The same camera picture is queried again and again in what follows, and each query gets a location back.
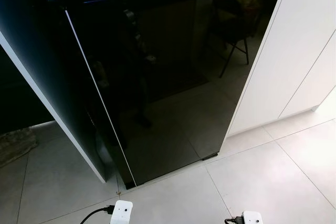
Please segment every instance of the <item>white cabinet door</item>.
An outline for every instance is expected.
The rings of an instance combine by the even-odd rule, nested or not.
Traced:
[[[334,32],[280,117],[289,116],[319,105],[335,85],[336,35]]]
[[[335,29],[336,0],[281,0],[230,134],[276,120]]]

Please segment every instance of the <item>tile floor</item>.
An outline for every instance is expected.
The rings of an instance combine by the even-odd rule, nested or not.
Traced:
[[[91,211],[123,199],[134,204],[132,224],[220,224],[243,210],[261,212],[268,224],[332,224],[334,118],[309,111],[229,137],[216,158],[131,190],[123,189],[118,176],[100,183],[49,124],[35,129],[38,147],[0,169],[0,223],[80,223]],[[99,213],[87,223],[109,223],[109,216]]]

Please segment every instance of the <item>gray rug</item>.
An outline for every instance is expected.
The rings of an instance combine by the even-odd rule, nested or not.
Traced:
[[[36,146],[36,137],[30,128],[0,135],[0,167],[25,155]]]

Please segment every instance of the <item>black refrigerator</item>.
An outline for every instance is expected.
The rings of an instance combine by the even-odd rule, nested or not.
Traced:
[[[277,0],[29,0],[128,188],[215,156]]]

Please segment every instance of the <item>black glass refrigerator door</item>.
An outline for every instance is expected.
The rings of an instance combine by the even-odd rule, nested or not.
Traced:
[[[137,185],[219,152],[276,1],[67,3]]]

